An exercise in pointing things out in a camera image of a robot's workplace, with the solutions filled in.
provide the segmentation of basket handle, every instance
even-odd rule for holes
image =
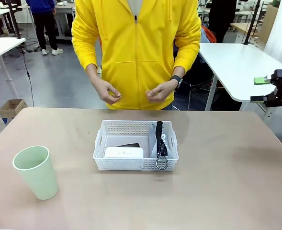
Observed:
[[[97,136],[96,136],[96,139],[95,139],[95,147],[97,146],[98,144],[98,140],[99,140],[99,136],[101,135],[101,130],[99,129],[98,132],[97,132]]]
[[[177,146],[178,146],[178,142],[177,142],[176,133],[175,133],[175,131],[174,131],[174,130],[173,130],[173,140],[174,140],[174,145],[175,145],[175,148],[177,148]]]

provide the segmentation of white plastic basket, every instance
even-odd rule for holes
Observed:
[[[155,158],[149,158],[149,125],[157,121],[112,121],[103,120],[102,126],[95,140],[93,158],[99,170],[138,170],[159,171]],[[172,153],[172,159],[168,159],[168,167],[165,171],[172,171],[178,160],[177,139],[170,121],[163,121]],[[144,158],[104,158],[107,147],[116,147],[125,144],[139,143],[144,150]]]

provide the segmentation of gray pouch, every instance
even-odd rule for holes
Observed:
[[[172,154],[169,148],[168,136],[165,128],[163,128],[162,121],[157,121],[157,123],[149,126],[148,138],[150,158],[157,159],[156,166],[158,169],[166,169],[168,167],[167,159],[171,159]]]

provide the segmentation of wristwatch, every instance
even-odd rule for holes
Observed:
[[[170,80],[172,80],[172,79],[175,79],[176,81],[178,81],[178,85],[177,85],[177,88],[176,88],[176,89],[179,89],[179,87],[180,87],[180,85],[181,85],[181,82],[182,82],[182,78],[179,77],[179,76],[177,76],[177,75],[174,75],[174,76],[171,77]]]

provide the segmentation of person's left hand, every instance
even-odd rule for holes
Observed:
[[[151,91],[146,92],[147,99],[150,102],[161,103],[167,98],[167,96],[173,92],[178,86],[178,81],[172,79],[166,81]]]

